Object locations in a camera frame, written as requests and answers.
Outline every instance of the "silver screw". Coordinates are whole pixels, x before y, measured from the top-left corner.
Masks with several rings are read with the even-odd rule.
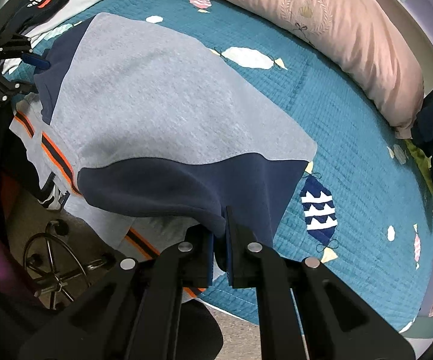
[[[189,242],[180,242],[178,244],[178,250],[182,252],[187,252],[193,249],[193,245]]]
[[[320,260],[316,257],[307,257],[305,259],[305,265],[309,268],[318,268],[320,266]]]
[[[123,259],[120,262],[120,268],[128,271],[129,269],[133,269],[136,265],[136,262],[134,259]]]
[[[261,244],[259,242],[250,242],[247,245],[247,249],[249,251],[252,251],[253,253],[258,253],[258,252],[261,252],[263,250],[263,246],[261,246]]]

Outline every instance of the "quilted blanket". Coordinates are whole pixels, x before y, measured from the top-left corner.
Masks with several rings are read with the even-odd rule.
[[[318,151],[274,247],[287,258],[321,259],[394,328],[408,326],[432,269],[433,196],[361,89],[303,41],[223,0],[103,0],[49,33],[35,52],[99,12],[197,38],[304,128]],[[32,80],[33,67],[22,63],[10,77]],[[258,323],[255,291],[233,290],[224,275],[199,297]]]

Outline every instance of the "yellow-green cloth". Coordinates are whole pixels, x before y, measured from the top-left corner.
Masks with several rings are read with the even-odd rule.
[[[408,151],[415,159],[418,169],[420,170],[425,182],[427,183],[429,191],[433,194],[433,181],[429,169],[432,167],[431,160],[425,155],[424,151],[416,147],[411,139],[405,139]]]

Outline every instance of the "gray carpet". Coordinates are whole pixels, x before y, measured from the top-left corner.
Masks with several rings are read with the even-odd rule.
[[[36,233],[44,232],[48,221],[57,218],[62,218],[69,224],[70,233],[65,237],[65,241],[82,262],[88,263],[108,251],[115,252],[84,221],[69,216],[64,212],[55,213],[47,211],[31,195],[22,192],[8,222],[10,249],[17,261],[22,262],[23,249],[28,239]],[[30,249],[29,254],[31,255],[32,253],[39,253],[45,257],[45,241],[36,241]],[[58,270],[69,271],[76,268],[75,262],[60,247],[54,247],[54,254]],[[104,270],[90,272],[89,280],[95,283],[104,274]],[[74,297],[78,297],[85,289],[85,281],[82,278],[74,279],[67,287],[67,290]],[[41,300],[44,304],[48,305],[48,296],[43,296]],[[68,301],[63,296],[60,297],[58,295],[57,300],[68,304]],[[258,326],[224,314],[218,310],[210,308],[210,311],[218,321],[224,338],[223,349],[216,358],[217,360],[261,359]]]

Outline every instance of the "orange and black stripe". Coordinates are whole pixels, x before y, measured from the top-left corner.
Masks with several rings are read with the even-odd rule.
[[[61,174],[70,184],[72,191],[78,195],[80,192],[73,182],[73,171],[70,163],[65,158],[60,149],[55,145],[55,143],[48,137],[47,134],[43,133],[41,136],[41,146],[50,160],[55,164],[55,166],[60,169]]]
[[[15,119],[25,128],[28,135],[30,135],[30,138],[33,138],[33,136],[35,135],[35,129],[33,128],[28,118],[20,111],[17,111],[15,114]]]
[[[160,256],[160,252],[153,247],[144,237],[141,236],[133,227],[130,227],[125,239],[131,243],[138,251],[143,254],[147,259],[152,260]],[[200,295],[205,288],[184,288],[185,292],[192,298]]]

